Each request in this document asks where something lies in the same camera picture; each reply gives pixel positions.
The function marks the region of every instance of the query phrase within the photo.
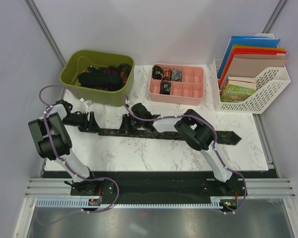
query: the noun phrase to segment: table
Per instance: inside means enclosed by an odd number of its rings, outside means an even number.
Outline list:
[[[130,105],[141,102],[152,114],[178,115],[194,109],[216,130],[233,130],[242,140],[235,146],[218,145],[228,158],[228,166],[238,171],[266,171],[266,158],[252,114],[215,112],[211,66],[198,65],[205,71],[204,97],[199,106],[152,102],[148,87],[152,65],[136,65],[135,82],[130,93]],[[72,112],[79,111],[80,102],[70,91],[64,100],[73,104]],[[101,128],[119,128],[124,107],[93,104],[95,119]],[[92,171],[210,171],[211,167],[200,152],[184,141],[98,136],[79,132],[66,126],[72,139],[73,151]],[[53,161],[47,161],[46,171],[63,171]]]

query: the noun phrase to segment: orange folder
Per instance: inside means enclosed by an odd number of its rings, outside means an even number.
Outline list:
[[[286,54],[287,51],[284,49],[276,50],[277,48],[272,49],[259,49],[259,48],[235,48],[229,55],[227,63],[224,67],[222,76],[219,80],[219,87],[223,83],[227,70],[232,62],[234,55],[277,55],[277,54]]]

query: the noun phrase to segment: white desk organizer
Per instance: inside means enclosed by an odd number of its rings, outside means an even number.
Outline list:
[[[215,61],[212,65],[214,106],[217,112],[240,112],[261,114],[290,83],[285,67],[268,67],[257,75],[257,91],[240,103],[223,103],[220,100],[219,83]]]

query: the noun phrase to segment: gray floor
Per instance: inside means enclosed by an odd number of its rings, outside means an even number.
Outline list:
[[[77,209],[36,208],[42,223]],[[32,221],[29,238],[293,238],[282,201],[247,200],[235,215],[206,209],[111,209],[77,213],[44,227]]]

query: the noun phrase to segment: pink compartment tray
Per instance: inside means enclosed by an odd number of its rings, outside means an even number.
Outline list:
[[[170,81],[170,95],[160,94],[161,80],[151,77],[149,84],[150,100],[163,103],[199,105],[203,98],[204,70],[200,67],[183,66],[176,64],[156,63],[162,69],[170,68],[182,72],[182,82]]]

